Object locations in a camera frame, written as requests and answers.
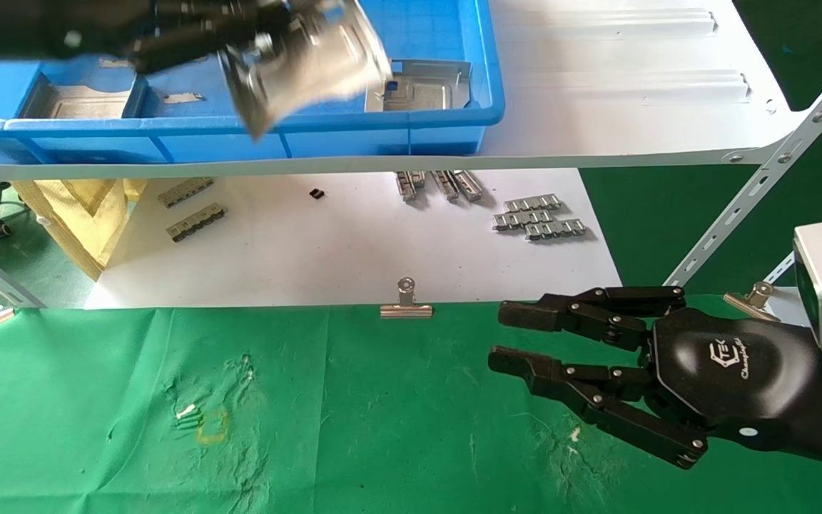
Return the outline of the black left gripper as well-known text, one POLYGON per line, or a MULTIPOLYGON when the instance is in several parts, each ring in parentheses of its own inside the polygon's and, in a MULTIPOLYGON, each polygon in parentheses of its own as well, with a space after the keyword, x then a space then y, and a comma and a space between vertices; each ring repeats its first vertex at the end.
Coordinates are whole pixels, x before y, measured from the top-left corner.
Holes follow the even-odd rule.
POLYGON ((156 29, 197 21, 287 26, 285 1, 0 1, 0 59, 121 55, 157 73, 242 46, 272 29, 156 29))

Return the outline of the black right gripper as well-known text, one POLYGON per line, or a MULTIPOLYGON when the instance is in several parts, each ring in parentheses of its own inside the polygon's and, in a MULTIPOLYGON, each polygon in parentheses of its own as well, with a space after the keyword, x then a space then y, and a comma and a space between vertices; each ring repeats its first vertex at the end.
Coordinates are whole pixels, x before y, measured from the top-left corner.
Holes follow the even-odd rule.
POLYGON ((822 352, 811 330, 714 318, 685 306, 676 286, 593 288, 500 304, 503 326, 569 332, 623 351, 648 347, 652 333, 655 390, 646 370, 564 363, 515 348, 491 348, 488 366, 680 469, 693 468, 708 451, 706 433, 753 451, 822 462, 822 352), (648 318, 660 318, 651 332, 648 318), (636 407, 649 396, 663 419, 636 407))

